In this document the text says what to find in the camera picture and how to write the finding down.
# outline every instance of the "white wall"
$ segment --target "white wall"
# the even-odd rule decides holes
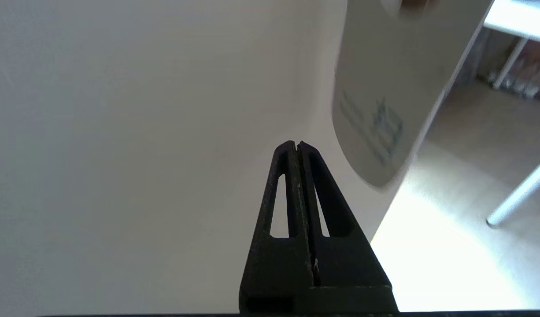
[[[0,1],[0,316],[209,313],[274,147],[318,147],[371,239],[395,189],[330,119],[346,4]]]

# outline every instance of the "beige floor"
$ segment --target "beige floor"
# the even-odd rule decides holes
[[[540,308],[540,189],[485,217],[540,163],[540,102],[452,92],[372,245],[402,311]]]

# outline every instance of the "table leg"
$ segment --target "table leg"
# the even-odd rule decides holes
[[[501,88],[501,84],[505,79],[505,76],[507,76],[507,74],[511,70],[511,67],[515,63],[515,60],[522,51],[522,48],[524,48],[526,42],[528,42],[528,38],[522,37],[518,39],[517,45],[513,49],[513,52],[511,52],[509,58],[507,58],[507,62],[505,62],[505,64],[503,65],[501,73],[499,73],[499,76],[497,76],[497,79],[495,80],[495,82],[493,82],[493,89]]]
[[[540,165],[485,220],[490,227],[500,225],[515,208],[540,187]]]

